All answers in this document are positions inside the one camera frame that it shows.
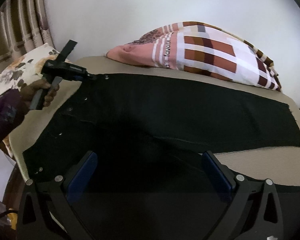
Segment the left hand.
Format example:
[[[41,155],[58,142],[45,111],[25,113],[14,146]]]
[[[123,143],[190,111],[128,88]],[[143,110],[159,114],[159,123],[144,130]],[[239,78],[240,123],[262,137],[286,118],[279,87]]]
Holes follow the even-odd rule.
[[[49,107],[51,105],[51,102],[57,95],[59,85],[56,85],[55,87],[51,88],[51,84],[48,83],[45,79],[34,81],[29,85],[24,84],[20,90],[20,107],[25,113],[27,113],[30,110],[30,105],[33,100],[33,97],[40,90],[47,92],[47,95],[44,98],[43,107]]]

